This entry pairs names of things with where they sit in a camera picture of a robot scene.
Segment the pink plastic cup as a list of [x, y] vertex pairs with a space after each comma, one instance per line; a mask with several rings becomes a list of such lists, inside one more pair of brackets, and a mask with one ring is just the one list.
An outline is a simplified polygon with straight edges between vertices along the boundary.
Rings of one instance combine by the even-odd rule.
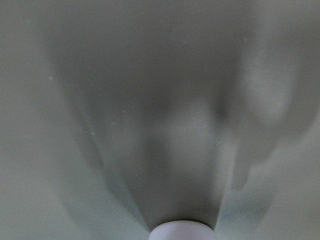
[[217, 240], [209, 226], [192, 220], [169, 221], [155, 227], [149, 240]]

